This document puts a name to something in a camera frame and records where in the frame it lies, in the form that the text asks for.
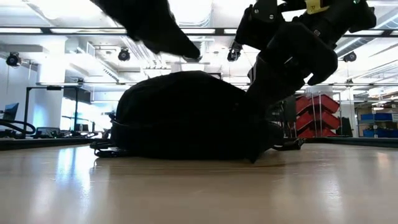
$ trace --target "black backpack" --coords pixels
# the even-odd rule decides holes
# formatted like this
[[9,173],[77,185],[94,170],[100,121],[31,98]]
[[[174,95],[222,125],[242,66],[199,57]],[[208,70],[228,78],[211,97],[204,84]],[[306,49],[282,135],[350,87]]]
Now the black backpack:
[[177,72],[128,89],[112,117],[112,156],[250,159],[283,131],[259,114],[238,113],[245,91],[205,72]]

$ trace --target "wooden table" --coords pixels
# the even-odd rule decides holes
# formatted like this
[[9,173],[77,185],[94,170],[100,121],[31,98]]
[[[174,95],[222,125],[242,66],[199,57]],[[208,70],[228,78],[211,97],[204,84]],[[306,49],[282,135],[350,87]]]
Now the wooden table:
[[246,161],[0,152],[1,224],[398,223],[398,151],[306,144]]

